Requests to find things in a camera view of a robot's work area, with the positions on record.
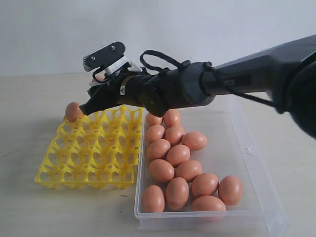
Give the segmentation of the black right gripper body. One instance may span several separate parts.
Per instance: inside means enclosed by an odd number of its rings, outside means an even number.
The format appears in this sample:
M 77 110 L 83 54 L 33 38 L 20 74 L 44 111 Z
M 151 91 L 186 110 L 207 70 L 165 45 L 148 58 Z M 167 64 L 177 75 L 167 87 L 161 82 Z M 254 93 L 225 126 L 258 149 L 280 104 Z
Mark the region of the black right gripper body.
M 98 104 L 151 106 L 154 104 L 151 98 L 153 90 L 148 88 L 148 83 L 153 77 L 153 75 L 132 75 L 108 79 L 102 83 L 98 91 Z

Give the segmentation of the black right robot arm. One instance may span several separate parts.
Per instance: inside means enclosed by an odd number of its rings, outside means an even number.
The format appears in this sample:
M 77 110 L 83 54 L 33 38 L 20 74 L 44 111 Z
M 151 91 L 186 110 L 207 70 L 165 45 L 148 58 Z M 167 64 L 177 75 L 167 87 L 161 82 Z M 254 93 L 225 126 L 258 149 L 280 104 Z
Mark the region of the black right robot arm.
M 215 96 L 233 94 L 290 113 L 309 136 L 316 135 L 316 38 L 309 36 L 214 67 L 211 62 L 179 62 L 161 52 L 160 58 L 175 68 L 152 66 L 141 59 L 139 67 L 116 41 L 83 59 L 87 72 L 104 73 L 88 90 L 80 105 L 85 115 L 119 105 L 143 107 L 162 117 L 169 109 L 206 106 Z

